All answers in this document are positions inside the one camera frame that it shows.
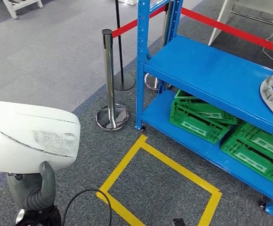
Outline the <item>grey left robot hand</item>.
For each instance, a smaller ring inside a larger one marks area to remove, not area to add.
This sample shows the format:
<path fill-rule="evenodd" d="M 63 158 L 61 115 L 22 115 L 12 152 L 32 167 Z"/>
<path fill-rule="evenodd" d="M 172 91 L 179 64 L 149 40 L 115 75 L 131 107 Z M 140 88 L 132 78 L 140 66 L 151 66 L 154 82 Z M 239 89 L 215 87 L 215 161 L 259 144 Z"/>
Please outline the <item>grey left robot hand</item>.
<path fill-rule="evenodd" d="M 35 174 L 6 174 L 15 204 L 24 210 L 44 210 L 54 203 L 55 172 L 47 161 L 39 169 L 39 173 Z"/>

